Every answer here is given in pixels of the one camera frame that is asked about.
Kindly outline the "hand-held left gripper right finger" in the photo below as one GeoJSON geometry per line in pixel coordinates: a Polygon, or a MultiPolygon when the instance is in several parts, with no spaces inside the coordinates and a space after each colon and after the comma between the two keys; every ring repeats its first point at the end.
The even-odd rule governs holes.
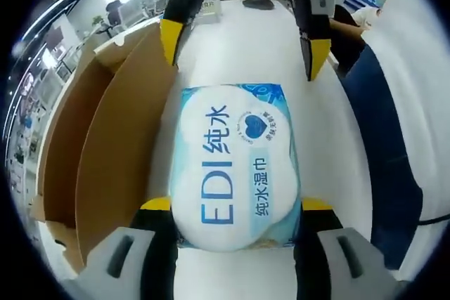
{"type": "Polygon", "coordinates": [[[316,232],[315,215],[301,209],[293,258],[297,299],[391,299],[392,275],[384,256],[353,228],[316,232]]]}

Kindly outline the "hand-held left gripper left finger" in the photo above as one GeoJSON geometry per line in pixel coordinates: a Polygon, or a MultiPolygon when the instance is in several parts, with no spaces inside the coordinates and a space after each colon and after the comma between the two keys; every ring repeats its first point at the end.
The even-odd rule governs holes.
{"type": "Polygon", "coordinates": [[[91,299],[173,299],[178,232],[169,197],[145,202],[89,253],[84,290],[91,299]]]}

